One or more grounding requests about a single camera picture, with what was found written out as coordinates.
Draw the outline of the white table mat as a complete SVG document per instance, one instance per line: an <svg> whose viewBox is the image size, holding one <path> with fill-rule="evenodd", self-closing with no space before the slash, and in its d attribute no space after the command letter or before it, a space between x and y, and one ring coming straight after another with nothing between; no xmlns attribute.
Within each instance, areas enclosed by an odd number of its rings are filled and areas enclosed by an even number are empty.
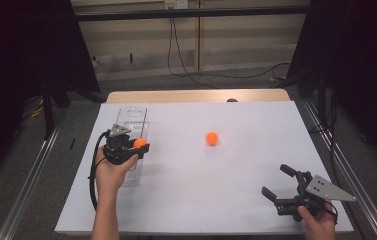
<svg viewBox="0 0 377 240"><path fill-rule="evenodd" d="M149 104L148 142L136 185L118 192L119 230L136 235L301 234L278 215L297 182L280 170L328 175L292 101ZM218 135L216 145L206 134Z"/></svg>

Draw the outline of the person's left hand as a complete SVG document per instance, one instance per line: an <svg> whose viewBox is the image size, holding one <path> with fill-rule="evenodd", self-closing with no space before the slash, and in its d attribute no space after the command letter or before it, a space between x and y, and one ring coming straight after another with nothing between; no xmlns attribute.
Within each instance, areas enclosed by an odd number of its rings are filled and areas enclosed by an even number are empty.
<svg viewBox="0 0 377 240"><path fill-rule="evenodd" d="M119 188L124 183L126 173L135 166L137 161L138 155L135 154L123 164L114 165L105 158L103 148L100 147L95 160L98 198L116 197Z"/></svg>

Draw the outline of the aluminium rail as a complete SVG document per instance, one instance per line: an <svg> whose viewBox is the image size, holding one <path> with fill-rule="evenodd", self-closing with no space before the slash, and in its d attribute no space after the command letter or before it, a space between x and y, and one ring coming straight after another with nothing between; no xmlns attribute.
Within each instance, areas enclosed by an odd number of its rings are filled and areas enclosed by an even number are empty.
<svg viewBox="0 0 377 240"><path fill-rule="evenodd" d="M54 127L49 137L43 141L18 197L0 228L0 240L13 240L59 132L60 126Z"/></svg>
<svg viewBox="0 0 377 240"><path fill-rule="evenodd" d="M369 194L361 184L350 163L342 152L341 148L335 141L335 135L328 127L324 127L318 118L318 111L311 100L305 100L304 106L308 111L314 126L318 129L320 137L326 144L332 156L332 162L337 166L337 170L342 174L352 193L357 198L356 202L363 211L368 223L377 236L377 206L370 198Z"/></svg>

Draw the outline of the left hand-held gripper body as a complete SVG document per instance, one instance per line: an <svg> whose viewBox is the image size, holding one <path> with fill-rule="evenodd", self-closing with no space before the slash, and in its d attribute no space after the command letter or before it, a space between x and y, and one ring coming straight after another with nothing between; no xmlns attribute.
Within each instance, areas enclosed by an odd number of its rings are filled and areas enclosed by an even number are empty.
<svg viewBox="0 0 377 240"><path fill-rule="evenodd" d="M106 145L103 148L103 153L110 163L121 165L136 154L133 147L128 146L130 132L131 130L128 128L114 124L106 134Z"/></svg>

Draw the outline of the person's right hand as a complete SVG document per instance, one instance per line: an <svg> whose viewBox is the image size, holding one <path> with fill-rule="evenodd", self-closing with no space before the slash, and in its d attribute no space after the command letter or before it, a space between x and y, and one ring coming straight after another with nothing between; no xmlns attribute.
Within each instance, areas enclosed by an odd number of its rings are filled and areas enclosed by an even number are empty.
<svg viewBox="0 0 377 240"><path fill-rule="evenodd" d="M306 224L306 240L336 240L332 203L326 202L324 207L325 209L315 216L306 207L298 207L298 213Z"/></svg>

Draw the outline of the black metal stand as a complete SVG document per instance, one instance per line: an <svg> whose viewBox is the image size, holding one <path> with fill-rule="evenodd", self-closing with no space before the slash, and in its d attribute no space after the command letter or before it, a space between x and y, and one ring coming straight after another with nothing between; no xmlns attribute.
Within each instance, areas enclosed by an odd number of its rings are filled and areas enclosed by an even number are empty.
<svg viewBox="0 0 377 240"><path fill-rule="evenodd" d="M45 117L44 139L47 140L54 130L51 94L50 94L50 90L47 83L43 85L43 109L44 109L44 117Z"/></svg>
<svg viewBox="0 0 377 240"><path fill-rule="evenodd" d="M321 125L326 127L326 81L325 75L322 73L320 74L318 82L318 118Z"/></svg>

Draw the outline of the white wall socket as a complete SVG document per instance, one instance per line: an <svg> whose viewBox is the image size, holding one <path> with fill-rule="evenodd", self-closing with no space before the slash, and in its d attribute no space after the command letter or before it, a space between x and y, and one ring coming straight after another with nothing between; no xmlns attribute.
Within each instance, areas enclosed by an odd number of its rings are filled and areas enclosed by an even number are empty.
<svg viewBox="0 0 377 240"><path fill-rule="evenodd" d="M165 9L187 9L188 8L188 0L165 0Z"/></svg>

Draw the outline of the clear plastic box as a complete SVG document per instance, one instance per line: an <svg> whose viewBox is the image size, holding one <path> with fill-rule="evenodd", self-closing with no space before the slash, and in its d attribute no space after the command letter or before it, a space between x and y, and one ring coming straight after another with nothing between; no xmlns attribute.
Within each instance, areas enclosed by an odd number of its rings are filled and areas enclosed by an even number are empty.
<svg viewBox="0 0 377 240"><path fill-rule="evenodd" d="M130 130L130 140L148 138L149 120L145 107L123 107L119 110L116 123ZM125 176L124 186L136 185L142 175L143 160L139 159Z"/></svg>

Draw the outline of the black metal crossbar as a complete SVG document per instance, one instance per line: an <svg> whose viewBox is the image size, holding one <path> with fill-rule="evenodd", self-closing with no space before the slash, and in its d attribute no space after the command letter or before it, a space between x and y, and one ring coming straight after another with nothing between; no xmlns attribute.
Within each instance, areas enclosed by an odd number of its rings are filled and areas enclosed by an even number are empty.
<svg viewBox="0 0 377 240"><path fill-rule="evenodd" d="M131 12L81 13L74 19L78 22L88 21L120 21L148 19L176 19L196 17L230 17L230 16L260 16L260 15L291 15L306 14L309 6L278 6L254 8L213 8L213 9L178 9L151 10Z"/></svg>

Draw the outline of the black curtain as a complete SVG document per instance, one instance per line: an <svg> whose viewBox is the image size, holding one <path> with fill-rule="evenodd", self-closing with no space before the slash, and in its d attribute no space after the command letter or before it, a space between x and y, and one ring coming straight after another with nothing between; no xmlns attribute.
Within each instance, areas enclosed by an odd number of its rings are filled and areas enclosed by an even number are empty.
<svg viewBox="0 0 377 240"><path fill-rule="evenodd" d="M310 0L288 77L303 96L324 80L377 148L377 0Z"/></svg>
<svg viewBox="0 0 377 240"><path fill-rule="evenodd" d="M27 100L66 107L67 91L99 90L74 16L70 0L0 0L0 160Z"/></svg>

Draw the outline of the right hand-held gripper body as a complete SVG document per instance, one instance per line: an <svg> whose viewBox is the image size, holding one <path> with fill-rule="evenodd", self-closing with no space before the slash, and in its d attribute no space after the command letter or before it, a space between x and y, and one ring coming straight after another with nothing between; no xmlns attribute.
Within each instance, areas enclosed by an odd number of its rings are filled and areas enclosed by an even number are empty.
<svg viewBox="0 0 377 240"><path fill-rule="evenodd" d="M274 206L281 216L290 215L297 222L302 220L298 207L304 206L315 216L325 209L330 200L354 202L357 198L319 175L312 176L309 171L297 171L297 195L291 199L276 199ZM338 212L332 211L335 218Z"/></svg>

